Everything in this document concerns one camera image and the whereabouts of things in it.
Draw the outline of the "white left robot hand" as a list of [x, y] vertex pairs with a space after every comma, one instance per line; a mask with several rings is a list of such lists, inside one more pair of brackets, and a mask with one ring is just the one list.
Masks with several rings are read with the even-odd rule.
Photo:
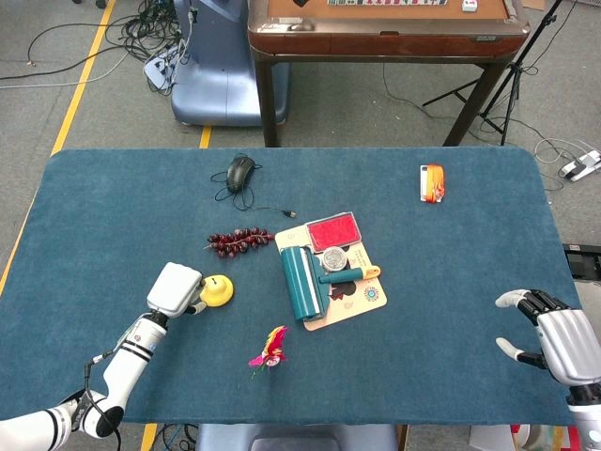
[[168, 318], [183, 314], [196, 315], [207, 306], [200, 299], [203, 284], [202, 273], [182, 264], [168, 262], [146, 296], [147, 305]]

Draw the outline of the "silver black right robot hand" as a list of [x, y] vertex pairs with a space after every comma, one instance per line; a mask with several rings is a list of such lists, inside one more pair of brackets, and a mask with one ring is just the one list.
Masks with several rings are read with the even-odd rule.
[[519, 310], [534, 326], [540, 342], [541, 352], [535, 354], [498, 337], [496, 343], [507, 356], [548, 370], [566, 386], [600, 382], [600, 344], [583, 310], [534, 288], [507, 291], [495, 305]]

